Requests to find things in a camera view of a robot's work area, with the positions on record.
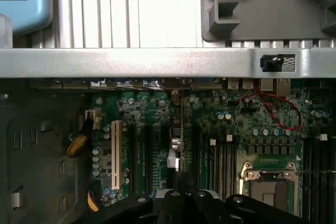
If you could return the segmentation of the black empty RAM slot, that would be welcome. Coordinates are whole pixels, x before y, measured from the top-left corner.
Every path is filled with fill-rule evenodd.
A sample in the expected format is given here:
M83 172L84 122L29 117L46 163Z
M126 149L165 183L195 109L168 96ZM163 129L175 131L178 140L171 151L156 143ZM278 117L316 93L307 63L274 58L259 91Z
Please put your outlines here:
M328 142L320 142L320 170L328 168ZM327 201L327 174L319 175L319 224L325 224L328 219L328 209L325 206Z
M319 169L319 146L317 142L314 142L312 145L312 168L311 170ZM319 183L319 175L312 174L311 175L311 223L317 224L318 222L318 203L319 203L319 192L318 192L318 183Z
M233 147L233 142L227 142L226 143L226 158L227 158L227 165L226 165L226 193L225 193L225 198L229 197L232 192L232 147Z
M328 224L336 222L336 140L328 142Z
M305 172L302 176L302 217L303 219L310 221L310 178L309 171L311 170L311 141L309 139L304 140L303 144L303 167Z

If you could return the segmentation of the long black expansion slot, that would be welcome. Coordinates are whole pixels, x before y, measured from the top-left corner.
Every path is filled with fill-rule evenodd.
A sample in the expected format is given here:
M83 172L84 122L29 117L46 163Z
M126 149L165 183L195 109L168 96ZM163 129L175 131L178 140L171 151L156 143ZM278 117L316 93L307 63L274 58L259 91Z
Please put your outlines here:
M198 187L199 185L199 171L200 171L200 144L201 144L201 128L198 124L193 125L192 132L192 143L193 143L193 177L194 184Z
M144 143L145 143L145 179L146 192L152 193L153 180L153 127L152 125L145 125L144 127Z
M137 193L137 161L138 161L138 142L137 142L137 128L134 124L129 127L130 149L131 149L131 193Z

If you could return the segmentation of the metal CPU socket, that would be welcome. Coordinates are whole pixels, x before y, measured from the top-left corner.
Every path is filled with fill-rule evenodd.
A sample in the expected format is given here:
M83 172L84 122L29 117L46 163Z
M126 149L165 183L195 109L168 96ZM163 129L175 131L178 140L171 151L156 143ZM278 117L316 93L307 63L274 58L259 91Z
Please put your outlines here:
M302 216L301 158L296 154L238 154L236 191Z

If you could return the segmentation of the short black expansion slot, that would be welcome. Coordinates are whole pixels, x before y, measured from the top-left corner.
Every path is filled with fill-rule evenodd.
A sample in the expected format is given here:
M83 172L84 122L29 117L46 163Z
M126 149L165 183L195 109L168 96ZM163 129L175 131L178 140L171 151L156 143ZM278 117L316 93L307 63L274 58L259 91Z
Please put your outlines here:
M167 124L160 127L160 151L167 156L170 148L170 128Z

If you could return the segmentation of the white expansion slot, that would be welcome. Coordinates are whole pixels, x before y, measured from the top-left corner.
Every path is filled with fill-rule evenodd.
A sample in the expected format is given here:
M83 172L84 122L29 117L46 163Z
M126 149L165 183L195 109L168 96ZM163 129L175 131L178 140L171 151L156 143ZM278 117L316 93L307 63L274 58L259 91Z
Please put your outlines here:
M113 190L119 190L122 184L122 123L111 122L111 177Z

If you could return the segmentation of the green Dell motherboard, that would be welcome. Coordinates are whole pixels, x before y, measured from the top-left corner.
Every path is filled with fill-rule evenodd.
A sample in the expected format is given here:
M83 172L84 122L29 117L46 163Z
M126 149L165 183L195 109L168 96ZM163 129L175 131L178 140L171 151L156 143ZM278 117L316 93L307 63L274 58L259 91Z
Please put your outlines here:
M195 80L196 101L192 104L192 128L201 128L199 157L199 185L191 196L184 199L183 224L197 224L199 217L194 195L204 190L214 198L225 202L238 194L238 154L296 154L303 167L304 140L312 145L336 140L336 85L318 80L291 80L290 96L254 90L229 90L226 79ZM101 109L101 129L93 129L93 120L85 119L81 128L82 145L89 147L92 159L92 182L87 191L91 213L115 204L131 195L148 195L152 199L164 197L165 192L175 190L166 159L160 151L160 127L171 126L175 106L170 93L160 80L147 82L144 87L131 88L109 84L104 93L92 97L90 109ZM122 123L122 184L119 190L111 188L111 122ZM136 126L138 142L137 193L131 193L131 149L129 127ZM153 180L152 193L146 192L145 179L145 125L153 127ZM209 189L209 141L217 146L217 192ZM232 147L232 192L226 193L226 143Z

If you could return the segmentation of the thin metal locking lever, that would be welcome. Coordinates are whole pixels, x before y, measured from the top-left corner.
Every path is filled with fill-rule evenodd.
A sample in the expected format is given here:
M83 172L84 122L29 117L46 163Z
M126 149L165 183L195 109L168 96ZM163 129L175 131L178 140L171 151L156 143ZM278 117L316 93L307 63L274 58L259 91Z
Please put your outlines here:
M298 170L296 174L336 174L336 170Z

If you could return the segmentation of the white power connector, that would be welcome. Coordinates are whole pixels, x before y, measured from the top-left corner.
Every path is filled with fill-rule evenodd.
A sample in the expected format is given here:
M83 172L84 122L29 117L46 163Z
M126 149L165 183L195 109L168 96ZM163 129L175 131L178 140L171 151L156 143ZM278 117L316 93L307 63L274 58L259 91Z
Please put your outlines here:
M101 109L85 110L85 119L90 118L93 120L93 129L101 129L102 125L102 111Z

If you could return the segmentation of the metal I/O port block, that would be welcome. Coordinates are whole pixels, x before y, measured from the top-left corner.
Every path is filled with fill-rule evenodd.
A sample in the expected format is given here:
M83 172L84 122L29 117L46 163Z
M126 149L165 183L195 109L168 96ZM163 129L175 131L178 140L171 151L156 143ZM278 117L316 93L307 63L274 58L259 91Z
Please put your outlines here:
M257 87L262 92L274 93L280 97L290 96L291 93L290 79L227 78L226 82L229 90L254 90Z

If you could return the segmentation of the silver open PC case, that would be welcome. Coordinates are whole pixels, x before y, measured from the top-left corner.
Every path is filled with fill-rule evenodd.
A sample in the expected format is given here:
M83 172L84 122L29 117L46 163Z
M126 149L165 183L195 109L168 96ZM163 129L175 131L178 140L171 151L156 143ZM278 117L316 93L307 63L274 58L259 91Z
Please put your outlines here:
M263 72L263 55L282 55L282 72ZM77 224L91 214L80 131L92 97L109 84L170 77L336 85L336 49L0 49L0 224Z

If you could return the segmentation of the black chassis latch knob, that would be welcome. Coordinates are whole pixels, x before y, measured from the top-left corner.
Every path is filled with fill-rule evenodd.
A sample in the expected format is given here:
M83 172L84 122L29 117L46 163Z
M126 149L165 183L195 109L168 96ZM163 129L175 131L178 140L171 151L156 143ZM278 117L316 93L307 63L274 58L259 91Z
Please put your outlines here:
M263 72L282 72L284 57L282 55L263 55L260 67Z

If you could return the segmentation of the grey plastic parts rack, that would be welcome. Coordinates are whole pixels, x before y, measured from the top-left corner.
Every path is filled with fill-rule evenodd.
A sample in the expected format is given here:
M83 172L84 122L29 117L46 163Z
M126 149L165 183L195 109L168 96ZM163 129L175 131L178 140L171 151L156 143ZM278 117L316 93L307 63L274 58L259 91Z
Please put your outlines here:
M336 37L336 0L201 0L206 41Z

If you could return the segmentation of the white translucent cylinder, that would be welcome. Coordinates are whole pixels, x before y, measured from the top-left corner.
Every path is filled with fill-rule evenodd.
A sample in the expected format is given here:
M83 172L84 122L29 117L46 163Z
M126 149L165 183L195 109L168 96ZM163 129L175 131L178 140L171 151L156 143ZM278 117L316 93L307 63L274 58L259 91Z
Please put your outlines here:
M0 49L13 47L13 25L7 16L0 14Z

